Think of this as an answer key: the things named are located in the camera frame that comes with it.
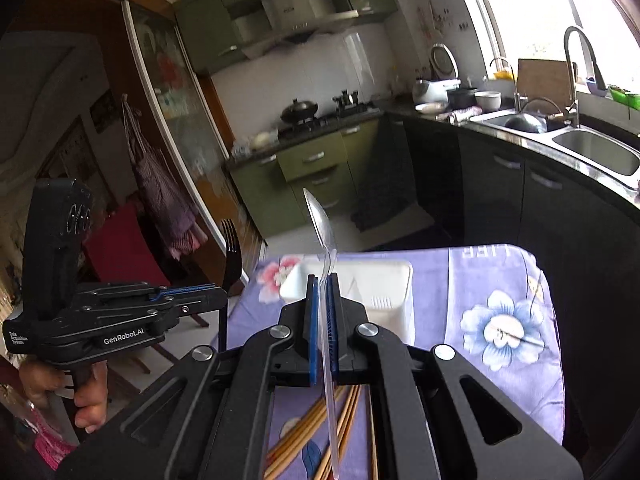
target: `floral tablecloth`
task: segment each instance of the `floral tablecloth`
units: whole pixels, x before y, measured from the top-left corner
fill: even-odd
[[[276,324],[280,285],[301,255],[258,263],[228,325],[228,346],[243,345]],[[564,384],[554,308],[544,274],[521,248],[467,248],[339,254],[343,259],[407,260],[414,268],[415,346],[445,342],[507,393],[558,442],[564,431]],[[278,388],[269,446],[321,395],[315,388]],[[361,396],[341,475],[369,478],[367,412]],[[326,425],[280,476],[313,478],[327,444]]]

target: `white tray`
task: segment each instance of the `white tray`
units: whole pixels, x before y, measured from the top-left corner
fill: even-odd
[[[414,268],[402,260],[339,260],[340,294],[364,305],[369,321],[395,333],[403,343],[415,341]],[[290,272],[280,287],[287,303],[306,297],[308,275],[322,275],[322,262],[317,256],[306,256]]]

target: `blue flower print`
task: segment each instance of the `blue flower print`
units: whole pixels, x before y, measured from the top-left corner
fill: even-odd
[[[482,362],[494,372],[508,367],[514,356],[524,364],[535,363],[545,349],[538,329],[543,319],[535,300],[514,305],[508,294],[494,290],[486,306],[478,304],[462,315],[463,348],[482,354]]]

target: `white backsplash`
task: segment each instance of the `white backsplash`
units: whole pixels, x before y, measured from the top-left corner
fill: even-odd
[[[320,116],[335,110],[332,97],[342,90],[358,90],[361,101],[385,94],[395,64],[384,25],[371,23],[278,46],[211,79],[236,139],[247,139],[282,125],[294,98],[317,102]]]

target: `chopstick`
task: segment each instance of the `chopstick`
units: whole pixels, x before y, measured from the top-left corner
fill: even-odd
[[[344,450],[349,440],[356,408],[358,406],[358,399],[360,398],[360,389],[361,386],[359,384],[350,388],[349,397],[347,397],[347,400],[344,402],[344,407],[340,413],[340,419],[338,421],[338,456],[340,457],[344,455]],[[329,465],[330,458],[331,449],[327,446],[322,461],[318,466],[318,471],[316,471],[316,475],[314,476],[314,480],[327,480],[329,478],[329,474],[331,473],[331,466]]]
[[[376,428],[373,424],[373,406],[371,404],[371,387],[367,388],[367,400],[369,401],[369,428],[371,434],[371,480],[378,480],[378,450],[376,449]]]
[[[338,386],[334,393],[334,401],[339,400],[345,390],[346,389],[344,387]],[[308,418],[304,425],[300,424],[303,420],[301,419],[296,424],[295,428],[289,432],[293,433],[291,438],[287,439],[287,437],[289,436],[289,433],[287,433],[287,435],[284,437],[284,440],[287,441],[286,443],[283,443],[282,445],[280,445],[280,443],[276,444],[276,447],[279,447],[279,451],[273,462],[267,467],[267,470],[264,472],[265,480],[274,480],[280,473],[282,473],[287,467],[289,467],[289,464],[291,464],[293,459],[295,459],[300,450],[305,447],[305,444],[314,436],[318,428],[322,426],[325,418],[326,407],[324,406],[323,401],[321,409],[317,410],[311,418]]]

